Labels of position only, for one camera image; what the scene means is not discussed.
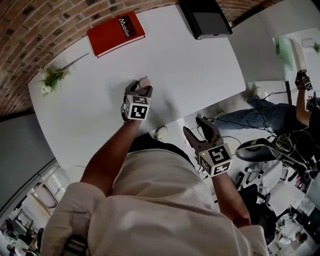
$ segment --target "green plant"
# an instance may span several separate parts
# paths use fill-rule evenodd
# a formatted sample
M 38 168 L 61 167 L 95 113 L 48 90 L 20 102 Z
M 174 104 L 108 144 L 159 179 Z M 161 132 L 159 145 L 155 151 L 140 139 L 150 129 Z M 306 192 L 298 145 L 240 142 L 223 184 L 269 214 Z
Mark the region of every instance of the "green plant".
M 45 79 L 42 80 L 43 82 L 43 85 L 41 87 L 42 94 L 47 95 L 55 91 L 57 89 L 58 82 L 64 79 L 66 75 L 70 74 L 69 67 L 88 54 L 89 52 L 81 56 L 80 58 L 77 58 L 75 61 L 71 62 L 70 64 L 66 65 L 63 68 L 56 68 L 54 66 L 48 67 L 45 70 L 46 72 Z
M 320 44 L 318 43 L 314 43 L 313 49 L 315 50 L 315 52 L 318 54 L 320 53 Z

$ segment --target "white table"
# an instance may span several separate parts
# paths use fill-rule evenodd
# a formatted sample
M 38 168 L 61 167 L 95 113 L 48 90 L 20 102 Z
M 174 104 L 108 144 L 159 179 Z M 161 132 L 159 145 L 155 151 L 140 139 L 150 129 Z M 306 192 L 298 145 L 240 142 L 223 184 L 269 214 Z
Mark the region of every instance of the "white table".
M 87 37 L 53 60 L 57 67 L 90 52 L 56 93 L 41 94 L 42 75 L 29 83 L 44 136 L 62 168 L 86 166 L 119 129 L 125 87 L 148 76 L 152 107 L 140 133 L 151 131 L 245 90 L 227 38 L 195 40 L 177 5 L 137 15 L 146 38 L 96 58 Z

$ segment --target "red book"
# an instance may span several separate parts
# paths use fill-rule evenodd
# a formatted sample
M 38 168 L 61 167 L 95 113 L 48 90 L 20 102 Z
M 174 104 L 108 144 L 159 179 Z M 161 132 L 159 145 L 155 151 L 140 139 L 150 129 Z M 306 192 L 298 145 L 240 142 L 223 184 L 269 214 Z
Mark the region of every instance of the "red book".
M 87 33 L 94 55 L 98 58 L 145 37 L 144 29 L 134 11 L 107 20 Z

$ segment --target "small round object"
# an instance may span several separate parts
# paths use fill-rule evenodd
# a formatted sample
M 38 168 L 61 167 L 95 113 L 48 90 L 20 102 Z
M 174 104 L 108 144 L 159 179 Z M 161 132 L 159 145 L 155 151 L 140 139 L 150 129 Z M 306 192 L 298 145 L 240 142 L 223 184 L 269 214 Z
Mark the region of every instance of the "small round object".
M 141 79 L 139 80 L 139 87 L 140 87 L 141 89 L 147 89 L 147 88 L 150 87 L 150 86 L 151 86 L 151 82 L 150 82 L 150 80 L 149 80 L 147 77 L 141 78 Z

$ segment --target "black pants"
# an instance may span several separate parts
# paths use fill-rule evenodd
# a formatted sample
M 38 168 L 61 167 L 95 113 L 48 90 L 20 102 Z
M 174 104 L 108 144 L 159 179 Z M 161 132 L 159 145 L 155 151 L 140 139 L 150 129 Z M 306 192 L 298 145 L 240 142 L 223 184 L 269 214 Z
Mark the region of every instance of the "black pants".
M 136 137 L 128 153 L 141 151 L 141 150 L 151 150 L 151 149 L 162 149 L 162 150 L 168 150 L 168 151 L 174 152 L 182 156 L 184 159 L 186 159 L 192 164 L 187 154 L 183 152 L 180 148 L 169 143 L 163 143 L 161 141 L 158 141 L 152 138 L 149 133 Z

